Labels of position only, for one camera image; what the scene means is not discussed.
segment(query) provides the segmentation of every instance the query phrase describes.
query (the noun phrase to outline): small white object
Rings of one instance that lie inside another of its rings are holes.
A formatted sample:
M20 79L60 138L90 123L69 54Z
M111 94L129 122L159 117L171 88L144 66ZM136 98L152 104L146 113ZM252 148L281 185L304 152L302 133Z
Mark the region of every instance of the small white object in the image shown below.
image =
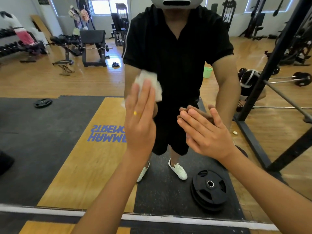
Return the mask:
M156 91L155 102L160 102L162 100L162 88L159 81L157 80L157 74L153 72L141 70L141 74L137 78L135 78L135 83L137 83L140 86L140 92L138 95L140 96L141 94L143 82L145 79L150 79L152 87Z

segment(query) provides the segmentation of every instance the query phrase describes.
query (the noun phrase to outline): hand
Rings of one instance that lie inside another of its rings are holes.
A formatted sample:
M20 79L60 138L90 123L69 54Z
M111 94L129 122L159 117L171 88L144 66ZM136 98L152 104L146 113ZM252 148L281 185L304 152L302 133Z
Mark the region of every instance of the hand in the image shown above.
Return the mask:
M227 157L236 147L217 110L211 108L210 113L215 125L194 109L190 109L188 113L181 111L181 118L177 122L186 132L186 143L196 153L220 160Z
M210 110L211 108L215 108L215 106L209 104L209 105L208 105L208 109ZM194 106L189 105L187 108L180 108L180 112L181 112L181 111L186 111L186 112L188 112L190 109L194 109L194 110L197 111L199 114L201 114L204 118L206 118L209 122L211 122L212 124L214 124L214 122L213 122L213 117L211 116L211 114L205 113L205 112L199 110L198 108L196 108L196 107L194 107Z
M238 102L238 107L243 107L243 106L245 106L245 103L246 103L246 101L240 100L240 101Z
M154 104L153 118L156 117L157 113L158 113L158 105L157 105L157 103L155 103Z
M139 98L138 93L139 85L134 83L125 102L124 130L127 153L133 156L132 160L143 165L149 158L156 138L156 125L153 121L155 89L151 87L150 80L144 81Z

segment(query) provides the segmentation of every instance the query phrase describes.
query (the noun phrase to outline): wooden floor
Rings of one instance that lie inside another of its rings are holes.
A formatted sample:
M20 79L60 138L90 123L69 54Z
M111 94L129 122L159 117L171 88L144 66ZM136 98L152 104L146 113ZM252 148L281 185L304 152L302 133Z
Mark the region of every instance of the wooden floor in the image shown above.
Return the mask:
M19 53L15 57L10 57L10 59L0 58L0 62L2 62L0 66L0 97L57 98L60 95L122 96L124 89L124 73L123 65L121 64L122 47L116 47L115 43L111 40L107 40L107 42L110 47L114 48L107 53L111 57L106 60L108 67L86 68L81 62L81 57L73 57L75 61L73 65L75 73L72 73L71 76L60 76L60 68L52 65L52 62L64 59L64 50L61 47L52 46L49 49L50 54L39 57L36 63L19 63L19 60L25 57L25 55ZM255 68L262 70L267 62L264 51L271 51L274 48L274 41L269 39L251 41L244 38L232 38L231 42L234 45L238 69L246 67L248 69ZM97 56L96 51L89 50L88 60L95 60ZM112 62L120 63L120 67L117 69L112 68ZM297 71L312 73L312 67L283 66L279 76L289 76ZM284 83L276 84L275 86L300 106L312 106L312 85L300 88L291 83ZM215 103L217 92L218 85L212 74L210 79L203 80L201 87L201 97L206 107L208 104ZM267 97L257 102L256 105L290 106L269 88L267 89ZM270 159L275 160L311 127L310 124L304 123L302 119L303 116L296 110L256 109L251 111L246 123L260 141ZM232 123L231 131L238 132L236 136L232 134L234 141L246 150L253 162L259 165L235 123ZM73 150L69 159L74 156ZM312 150L308 149L282 170L283 177L290 186L310 199L312 199L311 167ZM244 187L233 177L232 182L246 218L248 220L271 223L267 215ZM82 200L80 202L81 208L84 208L86 203L84 204ZM252 231L252 233L270 232Z

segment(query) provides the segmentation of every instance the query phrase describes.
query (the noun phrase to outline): black t-shirt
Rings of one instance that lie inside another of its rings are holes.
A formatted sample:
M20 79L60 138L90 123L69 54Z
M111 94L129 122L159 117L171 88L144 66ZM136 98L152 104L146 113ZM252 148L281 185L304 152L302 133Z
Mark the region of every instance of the black t-shirt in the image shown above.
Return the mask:
M162 9L152 5L132 19L123 60L157 74L163 104L185 104L199 98L205 62L212 65L231 54L233 46L219 15L202 6L192 9L176 39Z

